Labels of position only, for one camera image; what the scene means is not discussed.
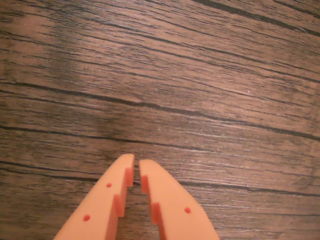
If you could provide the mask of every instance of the red dot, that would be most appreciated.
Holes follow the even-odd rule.
[[[186,207],[186,208],[184,209],[184,211],[185,211],[187,214],[191,213],[191,210],[190,210],[189,207]]]
[[[89,219],[90,219],[90,215],[88,214],[83,217],[83,221],[85,222],[88,221]]]

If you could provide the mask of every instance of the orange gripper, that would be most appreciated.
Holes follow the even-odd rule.
[[[125,213],[127,187],[133,185],[135,158],[120,156],[102,175],[54,240],[115,240]],[[142,192],[148,194],[151,222],[160,240],[219,240],[204,209],[164,168],[139,162]]]

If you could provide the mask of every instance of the wooden floor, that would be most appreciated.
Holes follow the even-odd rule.
[[[0,240],[52,240],[123,153],[221,240],[319,240],[320,1],[1,0]],[[116,239],[158,240],[138,165],[126,202]]]

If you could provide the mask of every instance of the wood plank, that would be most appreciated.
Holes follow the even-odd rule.
[[[129,127],[135,134],[136,127]],[[149,131],[144,124],[139,124],[139,127],[145,129],[146,133]],[[195,142],[199,139],[182,135],[181,132],[180,138],[185,139],[183,144],[170,142],[169,139],[175,136],[167,134],[167,142],[159,142],[150,135],[146,137],[149,139],[132,139],[121,135],[65,134],[50,130],[46,133],[27,128],[9,128],[2,132],[4,147],[1,151],[4,157],[1,162],[11,168],[31,166],[40,173],[44,168],[47,171],[54,170],[63,177],[75,171],[74,177],[93,178],[92,174],[106,167],[104,159],[131,152],[139,159],[155,159],[165,168],[170,169],[174,163],[172,175],[184,182],[299,196],[320,195],[319,145],[311,142],[294,145],[294,141],[291,142],[293,139],[281,139],[279,135],[272,137],[277,142],[270,148],[263,145],[262,140],[250,146],[252,142],[245,138],[240,144],[235,137],[224,140],[218,135],[218,140],[209,142],[209,138],[203,138],[198,146],[190,146],[188,139],[194,139]],[[115,132],[121,133],[122,130],[115,129]]]
[[[91,180],[52,178],[33,170],[23,173],[20,170],[1,169],[0,173],[1,180],[5,182],[0,194],[7,209],[0,221],[1,226],[5,227],[3,236],[6,239],[19,236],[20,229],[28,233],[30,238],[52,239],[94,184]],[[202,204],[223,239],[235,239],[235,236],[236,239],[289,239],[295,235],[293,239],[313,240],[319,236],[318,197],[206,185],[185,184],[185,187]],[[23,201],[27,195],[32,201]],[[10,196],[15,196],[21,204],[17,206]],[[147,217],[147,197],[141,195],[139,180],[129,190],[127,200],[126,216],[129,217],[120,220],[121,231],[117,239],[136,239],[130,236],[130,232],[137,230],[145,234],[144,238],[157,239],[157,230],[150,225]],[[18,216],[21,221],[17,222],[11,216]],[[134,216],[134,223],[127,222],[130,216]],[[29,222],[33,222],[32,232],[27,230]]]

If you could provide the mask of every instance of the wood grain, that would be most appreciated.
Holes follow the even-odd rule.
[[[222,240],[320,239],[320,2],[2,0],[0,240],[49,240],[123,153]],[[117,240],[159,239],[138,165]]]

